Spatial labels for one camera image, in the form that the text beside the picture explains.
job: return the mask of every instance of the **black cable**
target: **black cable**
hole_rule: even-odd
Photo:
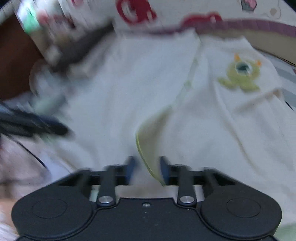
[[[44,181],[48,178],[48,174],[50,174],[49,169],[44,164],[44,162],[41,161],[40,158],[37,157],[35,154],[33,154],[29,149],[27,149],[22,143],[20,143],[16,139],[14,139],[11,135],[9,135],[9,134],[4,134],[4,135],[7,136],[9,139],[11,139],[16,144],[18,144],[19,146],[21,146],[30,155],[32,155],[44,167],[45,172],[44,171],[41,172],[39,177],[28,178],[28,179],[24,179],[24,180],[18,180],[18,179],[6,180],[6,181],[3,181],[3,182],[0,182],[0,185],[8,185],[8,184],[12,184],[12,183],[17,183],[17,184],[20,184],[20,185],[37,185],[37,184],[44,183]]]
[[[293,108],[287,103],[287,101],[285,101],[286,102],[286,104],[293,110]]]

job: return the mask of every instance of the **circular pad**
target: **circular pad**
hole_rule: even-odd
[[[227,203],[227,209],[239,218],[251,218],[261,211],[260,205],[249,198],[234,198]]]
[[[40,218],[57,218],[67,209],[67,204],[60,199],[44,199],[33,206],[33,213]]]
[[[219,187],[202,202],[201,215],[218,232],[244,239],[269,235],[281,222],[274,199],[241,185]]]
[[[45,187],[20,199],[11,216],[20,236],[56,239],[81,229],[92,216],[92,206],[75,187]]]

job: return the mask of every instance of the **purple trim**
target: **purple trim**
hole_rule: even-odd
[[[159,29],[152,31],[143,31],[147,34],[173,34],[176,32],[182,32],[189,27],[176,27],[176,28],[167,28]],[[261,30],[267,32],[276,32],[282,35],[287,35],[290,37],[296,37],[296,27],[284,23],[272,22],[268,20],[257,20],[257,19],[239,19],[239,20],[223,20],[212,22],[197,22],[196,24],[190,26],[190,28],[195,28],[198,34],[205,34],[209,30],[229,30],[229,29],[250,29],[250,30]]]

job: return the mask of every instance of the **red cartoon print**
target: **red cartoon print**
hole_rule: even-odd
[[[217,12],[210,12],[206,15],[198,15],[198,14],[192,14],[186,16],[181,23],[182,27],[190,27],[194,26],[195,23],[199,22],[217,22],[222,21],[221,16]]]
[[[136,18],[132,18],[127,12],[124,12],[123,5],[127,4],[129,10],[136,15]],[[116,8],[119,15],[128,24],[138,24],[145,21],[152,21],[157,18],[155,11],[151,8],[148,0],[118,0]]]

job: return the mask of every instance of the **white cloth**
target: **white cloth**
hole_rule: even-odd
[[[15,241],[17,238],[14,229],[0,220],[0,241]]]
[[[174,37],[118,37],[89,90],[69,101],[62,121],[75,139],[58,142],[60,155],[78,168],[95,169],[136,155],[138,126],[173,102],[198,47],[193,30]]]
[[[193,170],[214,167],[273,197],[283,211],[282,225],[295,222],[296,114],[275,95],[281,88],[275,68],[246,39],[202,43],[185,99],[163,113],[162,122],[152,118],[141,127],[143,155],[156,175],[162,155]],[[261,61],[255,80],[260,91],[229,90],[218,82],[236,53]],[[152,129],[160,134],[146,133]]]
[[[295,26],[283,0],[59,0],[63,12],[87,28],[113,20],[117,30],[174,29],[185,22],[265,19]]]
[[[260,91],[228,90],[235,54],[260,61]],[[159,176],[158,155],[198,170],[214,167],[275,198],[282,224],[296,219],[296,116],[279,99],[281,83],[270,61],[245,39],[120,37],[88,92],[70,101],[66,124],[72,140],[58,142],[60,156],[76,167],[101,169],[142,155]],[[147,173],[137,172],[119,196],[175,196]]]
[[[69,175],[74,171],[67,163],[59,158],[50,146],[46,146],[42,141],[32,141],[31,139],[19,137],[17,140],[28,148],[34,155],[40,158],[47,166],[48,171],[27,151],[12,140],[1,137],[0,152],[0,174],[1,180],[11,181],[19,180],[11,183],[9,187],[3,188],[3,194],[0,198],[4,198],[5,194],[13,199],[19,199],[41,187]]]

